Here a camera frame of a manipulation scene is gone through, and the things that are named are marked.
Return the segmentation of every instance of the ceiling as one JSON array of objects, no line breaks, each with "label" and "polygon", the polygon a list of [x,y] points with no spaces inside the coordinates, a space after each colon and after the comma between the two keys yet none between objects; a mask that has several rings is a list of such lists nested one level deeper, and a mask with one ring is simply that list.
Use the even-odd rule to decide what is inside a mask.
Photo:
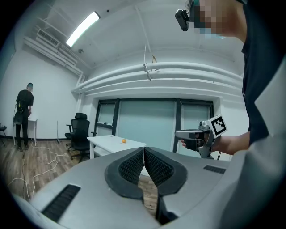
[{"label": "ceiling", "polygon": [[175,12],[185,9],[185,0],[55,0],[46,6],[49,14],[43,19],[61,33],[48,24],[45,29],[64,44],[91,12],[96,11],[100,15],[100,20],[71,48],[92,68],[142,51],[145,44],[151,51],[158,48],[207,50],[232,60],[238,68],[243,67],[242,43],[238,39],[209,39],[199,34],[191,24],[187,32],[181,30]]}]

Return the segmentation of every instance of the person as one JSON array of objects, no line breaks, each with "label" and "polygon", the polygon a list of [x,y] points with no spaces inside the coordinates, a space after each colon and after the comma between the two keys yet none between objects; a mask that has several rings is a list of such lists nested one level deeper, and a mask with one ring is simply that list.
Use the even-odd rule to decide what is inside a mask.
[{"label": "person", "polygon": [[24,150],[28,150],[28,117],[32,113],[32,105],[34,103],[34,96],[32,95],[31,91],[33,90],[33,84],[29,83],[27,85],[26,90],[22,90],[19,92],[16,101],[22,103],[21,106],[23,110],[21,111],[22,115],[22,124],[16,124],[16,138],[18,144],[18,150],[20,152],[23,151],[21,145],[21,138],[20,138],[20,131],[22,126],[23,137],[24,137]]},{"label": "person", "polygon": [[221,136],[212,148],[233,155],[269,135],[266,124],[254,102],[271,81],[282,62],[285,52],[279,46],[278,36],[273,30],[278,18],[271,19],[268,11],[259,11],[260,5],[248,0],[243,4],[238,0],[198,0],[195,12],[211,33],[225,37],[236,37],[244,43],[244,77],[242,94],[249,117],[248,132],[240,136]]}]

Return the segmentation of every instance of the black t-shirt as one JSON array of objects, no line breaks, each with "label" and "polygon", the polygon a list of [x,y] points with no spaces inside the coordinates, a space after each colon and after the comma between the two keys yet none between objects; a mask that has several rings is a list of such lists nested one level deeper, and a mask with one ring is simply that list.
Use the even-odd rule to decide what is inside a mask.
[{"label": "black t-shirt", "polygon": [[261,15],[250,5],[244,5],[243,9],[247,23],[247,36],[242,49],[245,62],[242,93],[249,116],[248,131],[250,131],[249,145],[251,145],[269,135],[254,102],[275,75],[284,53],[279,49],[274,34]]},{"label": "black t-shirt", "polygon": [[21,101],[23,102],[23,106],[24,106],[24,115],[28,116],[28,107],[32,106],[34,103],[34,96],[32,95],[32,93],[28,90],[22,90],[19,92],[16,101]]}]

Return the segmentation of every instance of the office chair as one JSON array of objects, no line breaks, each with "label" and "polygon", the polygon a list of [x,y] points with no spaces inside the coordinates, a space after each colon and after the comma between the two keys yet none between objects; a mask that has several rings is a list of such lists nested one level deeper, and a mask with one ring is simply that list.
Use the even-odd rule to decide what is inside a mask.
[{"label": "office chair", "polygon": [[80,153],[71,156],[71,160],[74,157],[80,157],[79,163],[85,156],[89,156],[89,140],[88,137],[88,128],[89,121],[87,120],[87,115],[83,113],[76,113],[75,119],[71,120],[71,127],[73,132],[71,132],[71,144],[75,150],[78,150]]},{"label": "office chair", "polygon": [[[65,133],[64,135],[66,136],[66,138],[68,140],[71,140],[72,139],[72,136],[71,136],[71,132],[72,132],[72,128],[71,127],[72,127],[72,125],[67,124],[67,126],[69,127],[70,132],[69,133]],[[66,147],[69,146],[69,145],[71,145],[70,148],[72,148],[72,143],[66,143]]]},{"label": "office chair", "polygon": [[6,134],[5,134],[5,130],[6,130],[6,129],[7,129],[7,127],[6,127],[6,126],[2,126],[1,123],[0,123],[0,131],[3,131],[3,133],[4,133],[5,136],[6,136]]}]

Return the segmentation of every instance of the ceiling light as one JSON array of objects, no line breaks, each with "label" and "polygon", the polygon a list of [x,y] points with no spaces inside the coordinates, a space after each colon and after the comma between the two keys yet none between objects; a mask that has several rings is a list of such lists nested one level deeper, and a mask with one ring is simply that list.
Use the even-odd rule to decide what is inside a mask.
[{"label": "ceiling light", "polygon": [[96,12],[92,12],[72,33],[70,38],[67,40],[67,45],[72,47],[77,39],[99,18],[100,16]]}]

